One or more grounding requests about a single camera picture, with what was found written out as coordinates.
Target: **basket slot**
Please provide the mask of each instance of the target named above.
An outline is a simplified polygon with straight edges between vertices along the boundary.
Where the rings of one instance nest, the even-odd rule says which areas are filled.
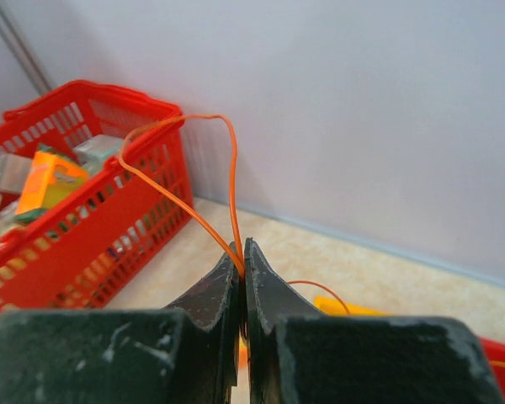
[[[8,261],[8,266],[15,269],[15,271],[22,271],[26,268],[26,262],[22,258],[15,257]]]
[[[162,227],[158,227],[157,229],[157,235],[159,236],[159,238],[157,240],[157,243],[159,243],[161,240],[164,240],[165,239],[165,234],[166,234],[166,231],[164,228]]]
[[[122,263],[118,264],[118,268],[120,269],[120,272],[125,275],[129,276],[130,275],[130,270]]]
[[[138,237],[136,234],[135,228],[131,226],[129,229],[127,229],[127,232],[129,233],[130,239],[133,242],[139,242],[141,239]]]
[[[8,267],[7,265],[0,267],[0,279],[8,281],[14,277],[15,272],[10,267]]]
[[[20,132],[20,135],[23,137],[23,139],[25,139],[28,143],[31,143],[32,142],[32,136],[30,135],[30,133],[28,133],[27,130],[23,130],[22,132]]]
[[[23,141],[21,141],[20,137],[18,135],[13,137],[13,141],[17,145],[17,147],[20,149],[21,147],[24,147]]]
[[[47,130],[53,130],[55,128],[54,124],[52,123],[51,119],[49,117],[46,117],[43,119],[43,126]]]
[[[0,310],[1,311],[12,311],[12,310],[19,310],[19,308],[12,303],[6,303],[5,305],[2,306],[2,308]]]
[[[150,209],[150,217],[151,217],[151,223],[153,225],[156,225],[157,224],[157,216],[155,214],[155,210],[153,208]]]
[[[126,182],[129,182],[133,179],[133,175],[129,171],[124,171],[124,178]]]
[[[162,204],[156,204],[155,207],[157,213],[159,214],[159,219],[163,219],[165,215],[162,213]]]
[[[94,273],[91,267],[84,269],[84,275],[86,275],[86,278],[94,283],[98,281],[98,276]]]
[[[54,124],[55,128],[58,129],[58,131],[60,132],[61,135],[63,135],[64,133],[66,133],[66,131],[64,130],[64,127],[63,127],[62,123],[58,120],[58,118],[56,117],[55,114],[52,114],[50,116],[50,119],[52,120],[52,123]]]
[[[129,239],[129,237],[127,235],[121,236],[120,240],[121,240],[121,243],[123,244],[126,252],[127,252],[127,250],[131,250],[133,248],[133,243],[131,242],[131,240]]]
[[[65,132],[68,132],[72,128],[72,125],[69,122],[69,120],[67,120],[66,115],[64,114],[63,109],[58,109],[56,111],[56,117],[60,121],[62,127],[65,129]]]
[[[120,271],[118,269],[112,271],[112,276],[114,276],[114,278],[121,284],[124,283],[124,277],[120,274]]]
[[[77,117],[75,116],[75,114],[73,113],[72,109],[71,109],[71,106],[70,105],[66,105],[64,108],[63,108],[64,111],[66,111],[66,117],[69,119],[69,122],[71,123],[71,126],[77,126],[79,124],[79,121],[77,119]]]
[[[116,286],[116,283],[110,277],[107,278],[105,286],[107,286],[107,290],[110,290],[110,291],[107,291],[107,294],[109,295],[109,297],[112,297],[112,295],[114,294],[111,292],[114,292],[114,290],[118,289],[118,287]]]
[[[73,211],[72,213],[66,216],[66,223],[70,229],[78,225],[81,222],[81,220],[82,216],[77,211]]]
[[[68,296],[67,294],[65,293],[59,293],[56,295],[56,299],[54,301],[54,303],[56,304],[56,307],[71,307],[73,306],[73,299]]]
[[[95,270],[96,273],[98,273],[99,275],[105,275],[106,274],[106,268],[97,260],[97,259],[94,259],[92,261],[92,265],[91,267]]]
[[[164,161],[169,162],[170,161],[170,152],[168,151],[167,145],[162,145],[162,154],[164,157]]]
[[[25,248],[21,251],[21,255],[24,257],[26,261],[35,261],[39,254],[34,251],[32,248]]]
[[[117,175],[114,177],[114,181],[116,182],[116,186],[118,189],[124,188],[124,181],[122,180],[121,176]]]
[[[73,142],[69,139],[69,136],[64,136],[64,141],[66,142],[67,146],[70,148],[70,149],[73,149],[73,147],[75,147],[73,145]]]
[[[35,126],[30,126],[28,130],[32,136],[32,139],[35,140],[41,137],[41,133],[37,129],[35,129]]]
[[[81,299],[82,294],[73,287],[72,284],[69,284],[66,286],[66,292],[73,298],[73,299]]]
[[[100,204],[102,204],[106,198],[104,197],[104,194],[103,194],[103,191],[98,191],[96,194],[95,194],[97,200],[99,201]]]
[[[176,177],[176,163],[172,162],[168,165],[168,175],[170,177],[170,182],[175,183],[178,178]]]
[[[4,146],[0,146],[0,155],[4,154],[6,152],[6,149]]]
[[[77,133],[77,137],[78,137],[78,139],[80,139],[81,143],[84,143],[85,141],[88,140],[88,137],[86,136],[86,134],[84,133],[84,130],[82,130],[82,128],[77,128],[75,130],[75,132]]]
[[[45,128],[45,125],[43,125],[43,122],[39,121],[39,122],[36,122],[35,123],[35,127],[37,128],[37,130],[42,134],[44,135],[45,133],[47,133],[47,128]]]
[[[80,145],[82,142],[78,139],[77,137],[77,133],[75,133],[74,130],[72,130],[70,133],[69,133],[69,139],[71,139],[71,142],[72,142],[72,145],[73,147],[77,146],[77,145]]]
[[[97,203],[95,197],[88,198],[88,200],[86,201],[86,207],[88,209],[88,212],[94,212],[99,207],[99,205],[100,204]]]
[[[135,262],[133,261],[131,254],[124,255],[120,261],[127,269],[128,274],[132,274],[135,271]]]
[[[103,195],[106,195],[106,200],[108,200],[112,195],[114,195],[115,190],[112,183],[107,183],[103,188]]]
[[[84,130],[84,133],[86,134],[86,136],[88,137],[88,139],[93,138],[92,131],[90,130],[90,128],[88,127],[88,125],[83,125],[82,126],[82,130]]]
[[[75,117],[77,117],[77,121],[84,122],[84,117],[82,116],[81,110],[78,108],[78,105],[75,101],[69,104],[69,106],[72,109],[72,112],[75,114]]]
[[[148,160],[148,165],[150,166],[151,172],[156,173],[157,172],[156,160],[152,157],[152,155],[149,155],[147,160]]]
[[[120,239],[112,243],[112,252],[114,253],[113,258],[116,261],[119,261],[120,258],[125,254],[125,247],[121,243]]]
[[[78,289],[90,290],[92,288],[92,282],[84,274],[77,275],[75,278],[75,285]]]
[[[147,234],[146,227],[148,229],[151,229],[152,227],[150,226],[149,222],[146,222],[147,215],[144,215],[144,223],[142,222],[141,219],[135,222],[135,227],[136,230],[140,233],[141,237],[145,237]]]
[[[33,246],[40,252],[45,252],[51,247],[52,240],[48,236],[42,236],[34,241]]]
[[[6,149],[8,149],[8,152],[10,153],[15,153],[17,150],[17,147],[15,147],[12,141],[5,141],[3,145],[6,146]]]

